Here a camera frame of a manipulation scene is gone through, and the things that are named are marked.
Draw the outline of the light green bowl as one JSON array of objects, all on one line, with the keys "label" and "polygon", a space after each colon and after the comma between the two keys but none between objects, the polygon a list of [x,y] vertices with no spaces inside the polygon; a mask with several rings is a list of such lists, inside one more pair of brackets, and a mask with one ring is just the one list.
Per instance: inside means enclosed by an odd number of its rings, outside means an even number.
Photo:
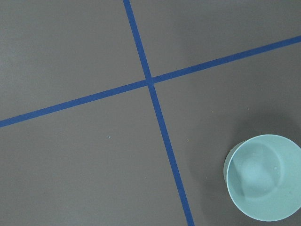
[{"label": "light green bowl", "polygon": [[301,148],[279,135],[260,135],[234,146],[223,176],[229,196],[245,215],[285,219],[301,207]]}]

